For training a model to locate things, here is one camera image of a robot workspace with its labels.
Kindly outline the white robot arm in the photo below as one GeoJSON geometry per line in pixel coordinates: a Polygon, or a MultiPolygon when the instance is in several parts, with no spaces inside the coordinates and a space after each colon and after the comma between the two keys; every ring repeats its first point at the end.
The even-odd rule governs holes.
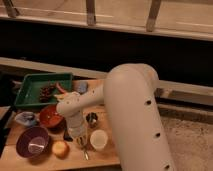
{"type": "Polygon", "coordinates": [[[57,112],[72,127],[80,110],[103,103],[123,171],[177,171],[155,101],[158,82],[147,64],[119,65],[101,86],[59,102],[57,112]]]}

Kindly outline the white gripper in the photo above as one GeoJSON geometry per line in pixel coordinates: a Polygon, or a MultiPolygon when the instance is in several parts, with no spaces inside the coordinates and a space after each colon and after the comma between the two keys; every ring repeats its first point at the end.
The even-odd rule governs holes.
{"type": "Polygon", "coordinates": [[[80,147],[87,145],[87,127],[85,125],[85,120],[82,114],[76,114],[75,116],[67,117],[67,130],[69,135],[75,139],[77,138],[77,144],[80,147]]]}

